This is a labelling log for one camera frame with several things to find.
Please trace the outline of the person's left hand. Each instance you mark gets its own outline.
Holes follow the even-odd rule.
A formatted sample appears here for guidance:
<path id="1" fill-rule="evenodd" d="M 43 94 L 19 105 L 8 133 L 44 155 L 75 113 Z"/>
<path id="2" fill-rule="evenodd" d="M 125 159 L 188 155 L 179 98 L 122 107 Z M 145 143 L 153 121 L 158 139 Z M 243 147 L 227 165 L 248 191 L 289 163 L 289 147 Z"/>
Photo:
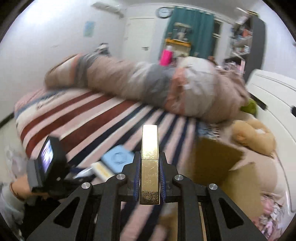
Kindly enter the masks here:
<path id="1" fill-rule="evenodd" d="M 33 196 L 41 196 L 44 199 L 47 199 L 49 197 L 48 193 L 35 193 L 32 192 L 30 187 L 29 187 L 29 182 L 28 182 L 28 176 L 27 174 L 17 178 L 15 181 L 13 181 L 10 184 L 10 190 L 12 194 L 19 199 L 20 201 L 25 201 L 30 197 Z"/>

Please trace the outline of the white fleece sleeve forearm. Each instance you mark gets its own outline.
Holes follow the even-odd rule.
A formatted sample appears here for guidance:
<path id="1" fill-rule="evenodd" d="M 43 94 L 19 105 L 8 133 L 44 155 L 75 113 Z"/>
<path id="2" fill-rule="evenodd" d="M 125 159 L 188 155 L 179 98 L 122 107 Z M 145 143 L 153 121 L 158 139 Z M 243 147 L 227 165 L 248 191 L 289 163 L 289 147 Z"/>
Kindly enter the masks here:
<path id="1" fill-rule="evenodd" d="M 19 234 L 24 210 L 25 201 L 20 201 L 12 194 L 9 184 L 1 183 L 1 215 L 15 235 Z"/>

